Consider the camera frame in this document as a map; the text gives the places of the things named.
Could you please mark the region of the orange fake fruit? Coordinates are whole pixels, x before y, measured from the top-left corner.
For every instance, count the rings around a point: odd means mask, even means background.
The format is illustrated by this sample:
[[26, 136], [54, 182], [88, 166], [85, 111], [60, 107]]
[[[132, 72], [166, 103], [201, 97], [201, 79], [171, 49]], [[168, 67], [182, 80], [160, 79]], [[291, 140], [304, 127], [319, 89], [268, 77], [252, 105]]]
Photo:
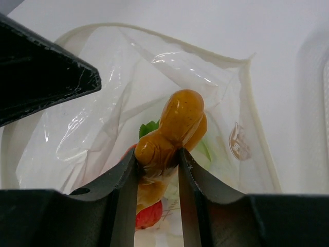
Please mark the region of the orange fake fruit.
[[207, 131], [204, 100], [194, 90], [179, 90], [167, 101], [159, 127], [143, 136], [135, 147], [140, 178], [136, 213], [163, 197], [178, 171], [178, 151], [193, 150]]

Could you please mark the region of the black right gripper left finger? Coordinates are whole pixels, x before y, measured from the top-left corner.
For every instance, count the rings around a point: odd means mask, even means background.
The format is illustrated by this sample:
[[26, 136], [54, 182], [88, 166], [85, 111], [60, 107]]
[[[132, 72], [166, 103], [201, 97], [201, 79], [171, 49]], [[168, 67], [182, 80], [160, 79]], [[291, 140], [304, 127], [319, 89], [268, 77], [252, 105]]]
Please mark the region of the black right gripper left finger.
[[136, 198], [133, 151], [69, 195], [2, 190], [1, 246], [133, 246]]

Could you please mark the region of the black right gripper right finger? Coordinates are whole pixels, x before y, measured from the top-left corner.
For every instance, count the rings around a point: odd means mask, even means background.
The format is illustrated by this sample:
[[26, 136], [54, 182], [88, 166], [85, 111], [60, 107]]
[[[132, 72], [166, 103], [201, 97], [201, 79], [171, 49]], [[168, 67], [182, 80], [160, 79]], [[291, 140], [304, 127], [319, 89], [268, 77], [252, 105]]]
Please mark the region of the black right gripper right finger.
[[185, 246], [328, 246], [328, 196], [243, 194], [179, 151]]

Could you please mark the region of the clear zip top bag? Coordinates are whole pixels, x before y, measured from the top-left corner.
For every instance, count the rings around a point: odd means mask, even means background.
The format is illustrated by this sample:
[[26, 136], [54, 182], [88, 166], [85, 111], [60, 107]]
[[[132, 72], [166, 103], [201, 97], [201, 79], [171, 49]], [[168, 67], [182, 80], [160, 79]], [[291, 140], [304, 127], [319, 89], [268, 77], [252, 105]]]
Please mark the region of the clear zip top bag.
[[281, 191], [251, 92], [249, 60], [110, 23], [76, 28], [57, 44], [99, 69], [102, 90], [18, 121], [20, 188], [68, 193], [89, 182], [137, 141], [142, 124], [160, 119], [172, 93], [192, 89], [205, 102], [208, 171], [244, 193]]

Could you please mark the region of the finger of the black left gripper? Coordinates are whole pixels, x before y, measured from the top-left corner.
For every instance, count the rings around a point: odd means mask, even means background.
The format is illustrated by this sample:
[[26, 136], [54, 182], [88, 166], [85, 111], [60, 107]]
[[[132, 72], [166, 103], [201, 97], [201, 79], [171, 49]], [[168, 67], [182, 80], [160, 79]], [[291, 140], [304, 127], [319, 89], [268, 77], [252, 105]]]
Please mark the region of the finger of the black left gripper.
[[1, 126], [99, 90], [95, 67], [1, 15]]

